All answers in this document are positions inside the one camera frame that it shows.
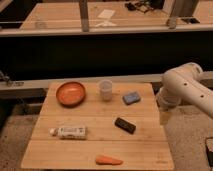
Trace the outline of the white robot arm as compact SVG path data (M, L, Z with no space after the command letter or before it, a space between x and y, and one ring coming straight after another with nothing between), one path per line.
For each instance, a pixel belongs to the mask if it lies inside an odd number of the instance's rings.
M161 109L160 124L166 125L171 110L182 100L196 106L213 119L213 91L200 83L203 69L194 62L167 70L162 75L162 87L156 94Z

